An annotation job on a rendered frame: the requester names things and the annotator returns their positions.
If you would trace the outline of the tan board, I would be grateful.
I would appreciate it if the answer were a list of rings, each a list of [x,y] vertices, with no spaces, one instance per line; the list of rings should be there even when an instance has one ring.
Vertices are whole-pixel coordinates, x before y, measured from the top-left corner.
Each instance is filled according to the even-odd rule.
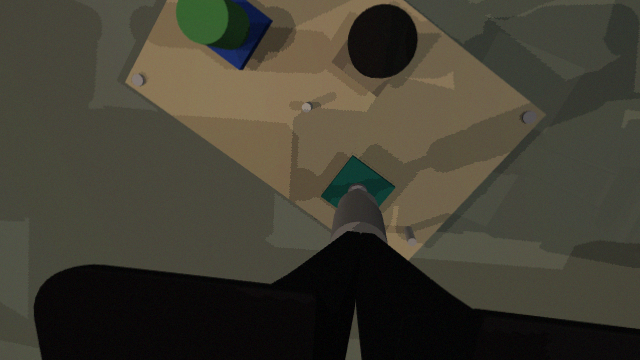
[[[167,0],[125,82],[407,260],[545,116],[404,0]]]

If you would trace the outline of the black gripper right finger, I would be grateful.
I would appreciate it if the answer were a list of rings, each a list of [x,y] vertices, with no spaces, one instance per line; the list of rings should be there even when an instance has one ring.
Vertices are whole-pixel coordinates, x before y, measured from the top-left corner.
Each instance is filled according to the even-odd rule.
[[[361,360],[640,360],[640,329],[472,309],[361,233]]]

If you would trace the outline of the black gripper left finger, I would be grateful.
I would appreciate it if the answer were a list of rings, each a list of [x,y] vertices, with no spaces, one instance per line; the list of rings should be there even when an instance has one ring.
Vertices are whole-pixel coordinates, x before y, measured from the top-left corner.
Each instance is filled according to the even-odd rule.
[[[361,251],[347,231],[271,284],[66,269],[35,297],[42,360],[345,360]]]

